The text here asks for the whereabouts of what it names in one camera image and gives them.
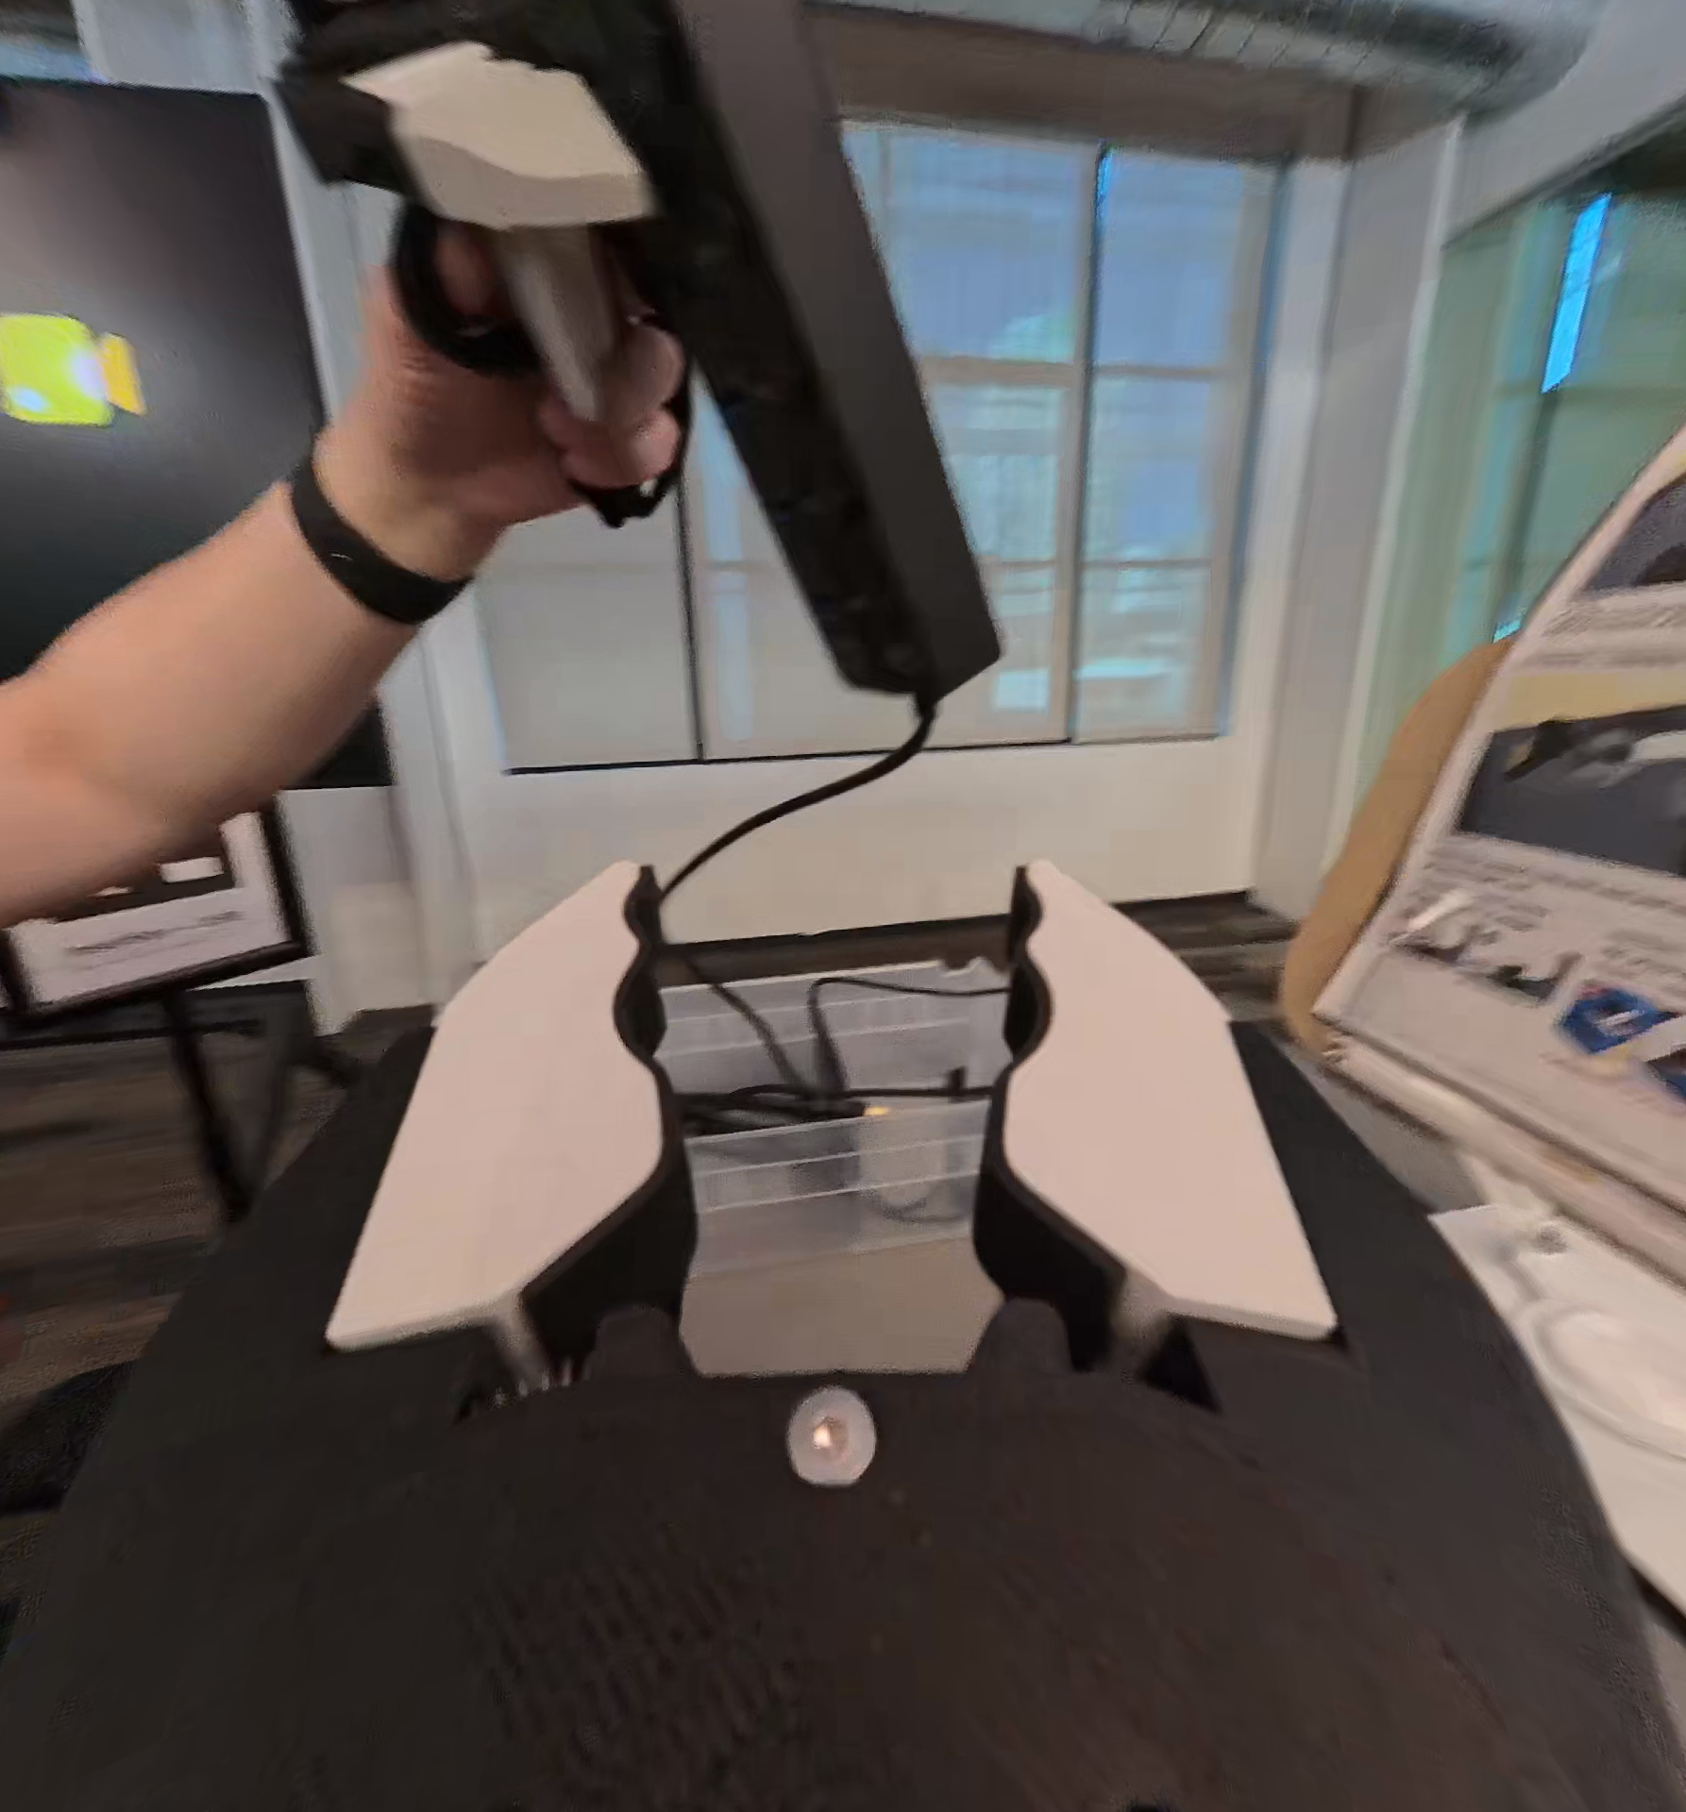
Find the person's left hand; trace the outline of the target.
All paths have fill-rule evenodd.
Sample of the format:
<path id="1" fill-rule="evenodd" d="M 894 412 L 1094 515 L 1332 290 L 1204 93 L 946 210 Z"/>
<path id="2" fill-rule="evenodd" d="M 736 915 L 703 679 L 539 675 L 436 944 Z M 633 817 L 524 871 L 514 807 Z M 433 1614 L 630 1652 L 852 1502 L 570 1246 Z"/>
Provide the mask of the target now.
<path id="1" fill-rule="evenodd" d="M 541 374 L 472 374 L 431 350 L 382 266 L 362 314 L 356 389 L 315 441 L 314 466 L 339 519 L 378 554 L 461 579 L 504 532 L 668 473 L 682 441 L 670 402 L 684 374 L 680 342 L 635 319 L 604 367 L 604 414 L 576 420 Z"/>

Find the framed marker sign on stand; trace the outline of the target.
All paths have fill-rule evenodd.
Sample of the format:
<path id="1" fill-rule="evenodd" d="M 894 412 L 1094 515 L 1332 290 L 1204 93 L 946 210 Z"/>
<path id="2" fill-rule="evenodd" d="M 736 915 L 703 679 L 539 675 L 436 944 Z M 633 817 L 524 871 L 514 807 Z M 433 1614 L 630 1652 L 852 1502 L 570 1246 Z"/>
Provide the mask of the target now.
<path id="1" fill-rule="evenodd" d="M 157 1032 L 167 1047 L 220 1216 L 235 1225 L 265 1186 L 292 1073 L 304 1068 L 348 1083 L 352 1063 L 323 1044 L 308 984 L 265 994 L 243 1024 L 260 1039 L 265 1068 L 259 1121 L 241 1137 L 214 1086 L 195 990 L 308 955 L 310 930 L 284 816 L 278 802 L 265 802 L 225 820 L 187 852 L 0 934 L 0 994 L 21 1032 L 105 1029 L 113 1013 L 137 1012 L 137 1034 Z"/>

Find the narrow side window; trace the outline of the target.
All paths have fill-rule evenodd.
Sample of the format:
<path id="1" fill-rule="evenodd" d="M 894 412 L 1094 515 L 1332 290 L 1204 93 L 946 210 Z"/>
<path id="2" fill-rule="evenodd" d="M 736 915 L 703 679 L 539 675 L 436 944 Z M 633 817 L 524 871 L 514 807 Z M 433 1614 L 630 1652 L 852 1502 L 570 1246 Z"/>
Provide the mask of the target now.
<path id="1" fill-rule="evenodd" d="M 1686 105 L 1512 210 L 1447 654 L 1516 633 L 1686 422 Z"/>

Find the printed instruction sheet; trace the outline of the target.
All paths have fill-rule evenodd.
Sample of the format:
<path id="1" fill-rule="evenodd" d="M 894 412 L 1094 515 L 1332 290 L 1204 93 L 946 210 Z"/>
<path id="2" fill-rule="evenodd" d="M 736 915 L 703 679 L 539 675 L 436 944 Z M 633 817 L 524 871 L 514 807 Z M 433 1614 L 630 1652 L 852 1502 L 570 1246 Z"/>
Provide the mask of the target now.
<path id="1" fill-rule="evenodd" d="M 1507 639 L 1316 1013 L 1686 1211 L 1686 423 Z"/>

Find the large gridded window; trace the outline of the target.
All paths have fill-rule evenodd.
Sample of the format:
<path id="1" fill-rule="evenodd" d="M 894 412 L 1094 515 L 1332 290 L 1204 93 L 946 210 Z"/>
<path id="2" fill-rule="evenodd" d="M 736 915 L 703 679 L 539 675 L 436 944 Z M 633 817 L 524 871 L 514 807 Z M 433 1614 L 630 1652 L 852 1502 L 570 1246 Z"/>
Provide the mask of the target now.
<path id="1" fill-rule="evenodd" d="M 845 148 L 1003 639 L 935 743 L 1215 732 L 1280 171 L 895 122 Z M 908 719 L 837 677 L 708 396 L 673 506 L 510 535 L 480 608 L 511 772 Z"/>

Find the instruction sheet on stand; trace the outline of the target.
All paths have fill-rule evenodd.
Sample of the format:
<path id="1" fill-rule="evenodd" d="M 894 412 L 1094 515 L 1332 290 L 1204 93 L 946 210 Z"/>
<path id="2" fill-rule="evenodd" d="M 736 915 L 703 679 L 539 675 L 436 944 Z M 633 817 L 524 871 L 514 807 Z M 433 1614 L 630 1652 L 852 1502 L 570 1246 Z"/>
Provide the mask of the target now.
<path id="1" fill-rule="evenodd" d="M 1316 1003 L 1380 908 L 1442 781 L 1442 768 L 1481 706 L 1517 633 L 1463 654 L 1439 672 L 1397 724 L 1383 762 L 1362 792 L 1306 918 L 1285 952 L 1278 1003 L 1294 1048 L 1332 1062 L 1338 1034 Z"/>

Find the black usb hub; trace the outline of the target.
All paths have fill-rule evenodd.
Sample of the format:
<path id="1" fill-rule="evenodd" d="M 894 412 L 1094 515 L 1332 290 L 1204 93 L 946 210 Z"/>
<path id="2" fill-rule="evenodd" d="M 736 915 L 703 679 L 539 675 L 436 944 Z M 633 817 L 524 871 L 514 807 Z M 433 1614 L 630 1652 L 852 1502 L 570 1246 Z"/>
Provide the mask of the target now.
<path id="1" fill-rule="evenodd" d="M 1000 654 L 800 5 L 660 5 L 680 335 L 841 679 L 931 719 Z"/>

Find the clear plastic bin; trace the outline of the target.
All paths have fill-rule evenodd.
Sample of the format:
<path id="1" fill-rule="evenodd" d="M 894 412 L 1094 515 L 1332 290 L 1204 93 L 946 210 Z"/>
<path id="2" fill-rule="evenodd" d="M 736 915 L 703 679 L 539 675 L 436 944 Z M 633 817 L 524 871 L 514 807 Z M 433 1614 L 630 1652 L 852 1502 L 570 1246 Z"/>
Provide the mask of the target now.
<path id="1" fill-rule="evenodd" d="M 985 958 L 665 989 L 692 1277 L 966 1234 L 1005 997 Z"/>

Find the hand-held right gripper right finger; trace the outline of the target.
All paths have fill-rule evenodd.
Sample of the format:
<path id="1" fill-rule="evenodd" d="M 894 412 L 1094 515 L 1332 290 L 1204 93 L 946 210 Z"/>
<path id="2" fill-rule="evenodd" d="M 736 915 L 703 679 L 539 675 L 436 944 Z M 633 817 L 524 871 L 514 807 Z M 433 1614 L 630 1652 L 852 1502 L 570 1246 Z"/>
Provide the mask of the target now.
<path id="1" fill-rule="evenodd" d="M 1227 1008 L 1049 861 L 1013 871 L 1005 1066 L 974 1194 L 1000 1307 L 1068 1368 L 1157 1368 L 1196 1329 L 1338 1354 L 1340 1313 Z"/>

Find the person's left forearm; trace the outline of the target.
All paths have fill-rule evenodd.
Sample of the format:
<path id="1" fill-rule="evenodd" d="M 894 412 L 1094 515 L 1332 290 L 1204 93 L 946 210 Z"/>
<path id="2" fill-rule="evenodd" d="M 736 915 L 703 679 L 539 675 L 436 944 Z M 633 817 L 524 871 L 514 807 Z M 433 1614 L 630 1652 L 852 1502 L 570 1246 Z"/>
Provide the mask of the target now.
<path id="1" fill-rule="evenodd" d="M 411 638 L 315 559 L 287 486 L 97 605 L 0 686 L 0 930 L 307 777 Z"/>

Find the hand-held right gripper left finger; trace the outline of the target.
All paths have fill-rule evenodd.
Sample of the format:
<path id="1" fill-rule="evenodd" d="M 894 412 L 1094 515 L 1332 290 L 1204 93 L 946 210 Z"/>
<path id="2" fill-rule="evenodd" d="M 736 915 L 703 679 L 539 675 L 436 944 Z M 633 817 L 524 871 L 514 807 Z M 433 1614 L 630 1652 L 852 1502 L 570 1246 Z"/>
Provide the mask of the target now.
<path id="1" fill-rule="evenodd" d="M 614 862 L 441 1008 L 327 1348 L 477 1332 L 514 1381 L 568 1381 L 630 1323 L 682 1344 L 698 1210 L 660 905 L 650 866 Z"/>

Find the large black wall screen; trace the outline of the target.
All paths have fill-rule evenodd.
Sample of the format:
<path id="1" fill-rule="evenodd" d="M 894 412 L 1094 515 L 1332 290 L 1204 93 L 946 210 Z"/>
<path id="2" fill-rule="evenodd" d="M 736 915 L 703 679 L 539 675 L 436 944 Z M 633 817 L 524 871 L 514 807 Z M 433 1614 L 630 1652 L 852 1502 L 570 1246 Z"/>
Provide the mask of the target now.
<path id="1" fill-rule="evenodd" d="M 323 420 L 265 102 L 0 81 L 0 682 Z"/>

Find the black wristband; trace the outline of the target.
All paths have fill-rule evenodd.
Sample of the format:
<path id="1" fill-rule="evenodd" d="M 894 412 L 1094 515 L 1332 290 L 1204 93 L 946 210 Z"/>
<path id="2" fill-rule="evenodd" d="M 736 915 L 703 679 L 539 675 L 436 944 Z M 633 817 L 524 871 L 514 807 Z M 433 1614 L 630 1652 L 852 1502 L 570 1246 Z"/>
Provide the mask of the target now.
<path id="1" fill-rule="evenodd" d="M 314 451 L 307 451 L 288 476 L 288 509 L 320 571 L 382 623 L 421 627 L 438 618 L 475 576 L 428 576 L 387 558 L 334 509 L 315 473 Z"/>

